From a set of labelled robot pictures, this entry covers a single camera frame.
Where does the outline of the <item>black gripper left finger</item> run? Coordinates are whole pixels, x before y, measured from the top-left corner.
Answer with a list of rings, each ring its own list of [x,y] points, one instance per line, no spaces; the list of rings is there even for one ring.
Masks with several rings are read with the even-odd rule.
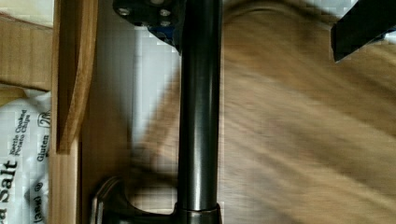
[[[113,10],[181,53],[186,0],[113,0]]]

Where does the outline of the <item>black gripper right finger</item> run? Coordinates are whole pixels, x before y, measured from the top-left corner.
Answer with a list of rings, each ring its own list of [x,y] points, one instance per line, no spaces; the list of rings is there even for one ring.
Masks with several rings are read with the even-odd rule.
[[[331,29],[333,59],[338,63],[367,44],[395,31],[395,0],[358,0]]]

